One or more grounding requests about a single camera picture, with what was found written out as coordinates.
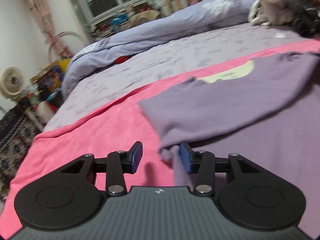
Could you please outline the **purple fleece sweater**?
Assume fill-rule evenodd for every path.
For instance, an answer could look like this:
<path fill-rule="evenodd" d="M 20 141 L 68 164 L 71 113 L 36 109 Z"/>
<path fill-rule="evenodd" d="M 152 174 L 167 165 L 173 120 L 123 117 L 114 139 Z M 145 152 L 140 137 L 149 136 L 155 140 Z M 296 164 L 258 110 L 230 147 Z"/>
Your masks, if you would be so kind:
<path fill-rule="evenodd" d="M 319 55 L 288 52 L 191 78 L 139 103 L 172 161 L 177 186 L 194 186 L 179 144 L 218 157 L 237 153 L 296 185 L 306 197 L 300 228 L 319 235 Z"/>

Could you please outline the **pink fleece blanket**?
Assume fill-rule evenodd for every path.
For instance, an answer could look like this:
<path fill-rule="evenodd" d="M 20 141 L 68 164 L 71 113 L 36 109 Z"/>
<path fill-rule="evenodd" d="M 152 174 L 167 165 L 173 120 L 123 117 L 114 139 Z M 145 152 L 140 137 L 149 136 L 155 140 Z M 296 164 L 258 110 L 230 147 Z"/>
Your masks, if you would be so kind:
<path fill-rule="evenodd" d="M 86 153 L 103 158 L 110 152 L 127 150 L 136 141 L 141 141 L 144 147 L 143 157 L 138 172 L 126 176 L 127 185 L 175 185 L 172 161 L 160 156 L 160 138 L 140 109 L 140 101 L 193 77 L 203 78 L 224 73 L 244 64 L 246 60 L 288 52 L 317 54 L 319 41 L 312 39 L 293 43 L 154 82 L 104 105 L 72 125 L 38 135 L 11 182 L 1 215 L 1 236 L 9 239 L 21 228 L 14 210 L 14 199 L 22 187 Z"/>

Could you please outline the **colourful toy box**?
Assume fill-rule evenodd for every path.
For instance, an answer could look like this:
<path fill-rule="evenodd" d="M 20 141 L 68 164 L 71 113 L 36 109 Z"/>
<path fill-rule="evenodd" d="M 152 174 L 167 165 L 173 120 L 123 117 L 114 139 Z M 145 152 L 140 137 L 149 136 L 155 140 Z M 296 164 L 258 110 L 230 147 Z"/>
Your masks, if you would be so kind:
<path fill-rule="evenodd" d="M 37 86 L 41 101 L 47 100 L 52 94 L 58 92 L 64 78 L 60 62 L 54 61 L 48 67 L 40 69 L 30 81 Z"/>

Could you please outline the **patterned black storage bag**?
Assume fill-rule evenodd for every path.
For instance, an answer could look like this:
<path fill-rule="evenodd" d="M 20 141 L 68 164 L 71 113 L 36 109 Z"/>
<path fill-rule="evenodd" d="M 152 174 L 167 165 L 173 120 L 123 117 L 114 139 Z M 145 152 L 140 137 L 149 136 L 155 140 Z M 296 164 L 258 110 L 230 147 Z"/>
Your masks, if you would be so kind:
<path fill-rule="evenodd" d="M 1 198 L 10 191 L 10 182 L 24 161 L 40 130 L 16 106 L 1 119 Z"/>

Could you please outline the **lilac patterned bed sheet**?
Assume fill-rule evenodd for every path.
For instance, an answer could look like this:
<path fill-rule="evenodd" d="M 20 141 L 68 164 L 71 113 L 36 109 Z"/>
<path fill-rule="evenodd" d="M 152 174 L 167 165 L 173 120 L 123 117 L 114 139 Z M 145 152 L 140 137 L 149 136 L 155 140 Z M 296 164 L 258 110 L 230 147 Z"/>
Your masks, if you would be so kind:
<path fill-rule="evenodd" d="M 121 64 L 110 64 L 105 50 L 84 55 L 68 68 L 65 81 L 71 89 L 44 129 L 70 125 L 149 83 L 303 40 L 289 27 L 245 23 L 172 40 Z"/>

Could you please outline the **white desk fan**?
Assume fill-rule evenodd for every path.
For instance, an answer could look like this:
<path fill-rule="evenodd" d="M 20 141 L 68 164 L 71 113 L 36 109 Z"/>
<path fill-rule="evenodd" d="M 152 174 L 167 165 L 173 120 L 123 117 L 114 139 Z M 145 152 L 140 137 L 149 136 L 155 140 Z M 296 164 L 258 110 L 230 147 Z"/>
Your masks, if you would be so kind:
<path fill-rule="evenodd" d="M 1 94 L 14 102 L 19 102 L 24 90 L 24 77 L 17 67 L 9 67 L 1 75 Z"/>

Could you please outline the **pink hula hoop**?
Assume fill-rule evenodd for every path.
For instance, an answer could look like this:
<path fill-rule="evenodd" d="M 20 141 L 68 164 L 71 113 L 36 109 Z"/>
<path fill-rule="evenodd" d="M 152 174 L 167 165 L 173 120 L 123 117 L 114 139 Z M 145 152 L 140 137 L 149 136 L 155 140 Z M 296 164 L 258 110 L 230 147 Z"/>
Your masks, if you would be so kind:
<path fill-rule="evenodd" d="M 75 54 L 72 52 L 71 48 L 67 46 L 67 43 L 63 40 L 64 37 L 73 37 L 81 42 L 85 47 L 87 46 L 86 40 L 79 34 L 73 31 L 63 31 L 59 34 L 51 35 L 49 34 L 46 43 L 49 44 L 48 49 L 48 61 L 53 62 L 53 52 L 57 55 L 59 59 L 71 59 Z"/>

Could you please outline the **lavender blue duvet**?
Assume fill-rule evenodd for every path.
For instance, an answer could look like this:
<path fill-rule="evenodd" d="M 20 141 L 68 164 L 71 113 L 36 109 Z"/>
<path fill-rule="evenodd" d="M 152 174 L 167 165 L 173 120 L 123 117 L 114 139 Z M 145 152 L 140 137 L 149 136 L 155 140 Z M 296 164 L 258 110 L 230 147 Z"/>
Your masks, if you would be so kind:
<path fill-rule="evenodd" d="M 143 23 L 104 38 L 79 51 L 68 64 L 61 85 L 64 99 L 76 85 L 122 56 L 136 55 L 184 36 L 247 22 L 256 0 L 203 0 L 168 17 Z"/>

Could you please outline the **black and beige jacket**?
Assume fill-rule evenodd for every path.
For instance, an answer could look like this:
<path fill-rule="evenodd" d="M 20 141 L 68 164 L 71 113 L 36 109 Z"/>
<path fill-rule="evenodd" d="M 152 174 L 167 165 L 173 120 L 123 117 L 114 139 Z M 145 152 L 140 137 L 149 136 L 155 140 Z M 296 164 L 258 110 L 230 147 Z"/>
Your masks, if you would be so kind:
<path fill-rule="evenodd" d="M 312 0 L 256 0 L 248 14 L 253 25 L 290 25 L 300 36 L 319 34 L 318 9 Z"/>

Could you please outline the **pink tied left curtain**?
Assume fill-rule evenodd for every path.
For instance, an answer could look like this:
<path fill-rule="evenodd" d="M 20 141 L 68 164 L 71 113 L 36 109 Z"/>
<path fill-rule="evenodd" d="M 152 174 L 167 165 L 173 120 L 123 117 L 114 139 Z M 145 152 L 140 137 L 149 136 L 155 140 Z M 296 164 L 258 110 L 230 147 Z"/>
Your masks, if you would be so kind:
<path fill-rule="evenodd" d="M 28 0 L 38 20 L 42 32 L 48 38 L 50 48 L 62 58 L 71 58 L 73 54 L 63 40 L 55 33 L 55 26 L 47 0 Z"/>

